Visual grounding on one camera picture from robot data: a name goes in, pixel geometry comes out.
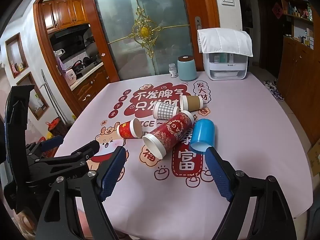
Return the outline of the small white pill bottle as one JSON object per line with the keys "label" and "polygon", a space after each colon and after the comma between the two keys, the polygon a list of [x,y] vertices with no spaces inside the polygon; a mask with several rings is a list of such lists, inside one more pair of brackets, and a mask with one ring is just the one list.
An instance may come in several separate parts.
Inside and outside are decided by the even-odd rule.
{"label": "small white pill bottle", "polygon": [[169,74],[170,74],[171,78],[178,77],[176,64],[174,64],[174,63],[169,64]]}

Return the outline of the teal canister with brown lid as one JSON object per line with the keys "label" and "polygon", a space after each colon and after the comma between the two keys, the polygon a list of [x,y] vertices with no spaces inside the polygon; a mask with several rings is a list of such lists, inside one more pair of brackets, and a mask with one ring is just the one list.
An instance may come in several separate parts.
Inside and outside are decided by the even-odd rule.
{"label": "teal canister with brown lid", "polygon": [[177,61],[178,77],[182,81],[193,81],[197,78],[195,60],[192,56],[180,56]]}

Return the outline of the wooden upper kitchen cabinets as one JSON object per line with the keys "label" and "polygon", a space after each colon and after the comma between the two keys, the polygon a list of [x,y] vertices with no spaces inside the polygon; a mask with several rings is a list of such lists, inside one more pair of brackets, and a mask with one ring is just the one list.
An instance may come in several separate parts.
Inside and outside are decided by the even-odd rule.
{"label": "wooden upper kitchen cabinets", "polygon": [[47,33],[88,23],[83,0],[49,0],[42,3]]}

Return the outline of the tall red patterned paper cup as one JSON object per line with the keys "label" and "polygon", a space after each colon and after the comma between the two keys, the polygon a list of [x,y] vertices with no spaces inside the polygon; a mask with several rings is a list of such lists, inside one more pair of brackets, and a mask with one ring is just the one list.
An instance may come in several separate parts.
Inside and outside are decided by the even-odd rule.
{"label": "tall red patterned paper cup", "polygon": [[194,125],[195,119],[189,111],[167,120],[142,137],[144,144],[157,159],[163,159]]}

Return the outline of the grey checked paper cup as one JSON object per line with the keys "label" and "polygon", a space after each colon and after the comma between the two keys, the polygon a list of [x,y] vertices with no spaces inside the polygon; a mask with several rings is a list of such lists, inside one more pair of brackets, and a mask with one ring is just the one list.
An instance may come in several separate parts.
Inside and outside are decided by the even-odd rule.
{"label": "grey checked paper cup", "polygon": [[180,112],[178,106],[157,102],[153,108],[153,117],[159,120],[169,120]]}

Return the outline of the pink printed tablecloth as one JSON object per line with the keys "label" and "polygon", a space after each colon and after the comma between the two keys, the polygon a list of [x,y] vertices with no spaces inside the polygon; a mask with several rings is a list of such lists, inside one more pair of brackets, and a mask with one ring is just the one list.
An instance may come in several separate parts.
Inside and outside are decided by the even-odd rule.
{"label": "pink printed tablecloth", "polygon": [[219,155],[248,176],[275,176],[293,217],[313,202],[310,168],[300,139],[286,113],[252,74],[243,80],[213,81],[200,73],[182,82],[168,75],[141,77],[107,85],[77,118],[58,156],[69,155],[97,140],[96,158],[108,158],[117,146],[128,151],[124,171],[104,202],[113,227],[142,239],[211,239],[228,206],[221,197],[204,156],[182,145],[159,160],[143,140],[124,140],[116,127],[134,118],[144,132],[160,121],[152,116],[157,101],[179,103],[182,94],[201,95],[206,108],[194,118],[215,124]]}

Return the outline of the white quilted cloth cover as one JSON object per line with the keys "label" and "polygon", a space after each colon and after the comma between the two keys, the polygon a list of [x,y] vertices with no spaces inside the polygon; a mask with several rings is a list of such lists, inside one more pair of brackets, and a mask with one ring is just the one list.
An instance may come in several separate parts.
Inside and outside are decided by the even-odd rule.
{"label": "white quilted cloth cover", "polygon": [[245,31],[229,28],[199,29],[197,40],[200,53],[229,53],[253,57],[252,40]]}

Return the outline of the dark wooden shelf cabinet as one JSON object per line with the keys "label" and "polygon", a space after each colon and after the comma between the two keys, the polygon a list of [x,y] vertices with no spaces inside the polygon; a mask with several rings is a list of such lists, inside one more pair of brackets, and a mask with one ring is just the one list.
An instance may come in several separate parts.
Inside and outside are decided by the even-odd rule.
{"label": "dark wooden shelf cabinet", "polygon": [[319,139],[319,0],[281,0],[285,22],[277,89],[311,144]]}

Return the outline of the small red paper cup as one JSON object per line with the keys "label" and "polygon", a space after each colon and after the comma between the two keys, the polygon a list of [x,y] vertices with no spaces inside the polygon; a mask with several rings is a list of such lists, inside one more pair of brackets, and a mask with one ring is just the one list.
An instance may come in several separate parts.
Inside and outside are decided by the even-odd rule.
{"label": "small red paper cup", "polygon": [[134,118],[131,121],[120,124],[117,127],[117,134],[123,139],[135,139],[143,136],[141,122]]}

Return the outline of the brown sleeved paper cup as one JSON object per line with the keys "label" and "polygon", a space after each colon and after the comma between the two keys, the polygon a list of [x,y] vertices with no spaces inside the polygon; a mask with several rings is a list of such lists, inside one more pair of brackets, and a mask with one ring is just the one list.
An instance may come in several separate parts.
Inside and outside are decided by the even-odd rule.
{"label": "brown sleeved paper cup", "polygon": [[203,108],[201,96],[180,95],[180,109],[182,111],[198,111]]}

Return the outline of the frosted glass sliding door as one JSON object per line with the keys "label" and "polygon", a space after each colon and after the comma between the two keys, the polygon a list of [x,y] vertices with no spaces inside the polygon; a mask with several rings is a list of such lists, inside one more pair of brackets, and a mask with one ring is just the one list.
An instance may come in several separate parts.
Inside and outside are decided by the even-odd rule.
{"label": "frosted glass sliding door", "polygon": [[216,0],[84,0],[111,82],[167,74],[191,56],[204,69],[197,31],[217,27]]}

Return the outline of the white countertop appliance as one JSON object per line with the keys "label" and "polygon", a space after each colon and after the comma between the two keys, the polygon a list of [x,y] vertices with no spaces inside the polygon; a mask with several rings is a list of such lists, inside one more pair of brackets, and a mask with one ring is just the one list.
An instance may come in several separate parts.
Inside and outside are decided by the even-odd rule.
{"label": "white countertop appliance", "polygon": [[248,57],[230,53],[203,54],[203,66],[211,80],[242,80],[246,77]]}

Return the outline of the blue plastic cup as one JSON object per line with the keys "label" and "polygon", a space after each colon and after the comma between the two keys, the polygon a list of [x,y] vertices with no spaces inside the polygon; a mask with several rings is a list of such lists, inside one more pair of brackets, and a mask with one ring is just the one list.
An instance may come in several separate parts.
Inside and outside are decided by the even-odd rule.
{"label": "blue plastic cup", "polygon": [[189,150],[197,154],[205,154],[207,148],[214,147],[215,125],[212,120],[200,119],[193,127]]}

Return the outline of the pink rice cooker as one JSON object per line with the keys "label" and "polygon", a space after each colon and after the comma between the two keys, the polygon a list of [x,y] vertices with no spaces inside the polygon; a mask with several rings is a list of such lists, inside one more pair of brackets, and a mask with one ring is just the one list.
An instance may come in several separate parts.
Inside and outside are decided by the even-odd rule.
{"label": "pink rice cooker", "polygon": [[65,80],[68,83],[69,87],[71,87],[76,82],[76,74],[74,70],[72,70],[72,68],[65,71]]}

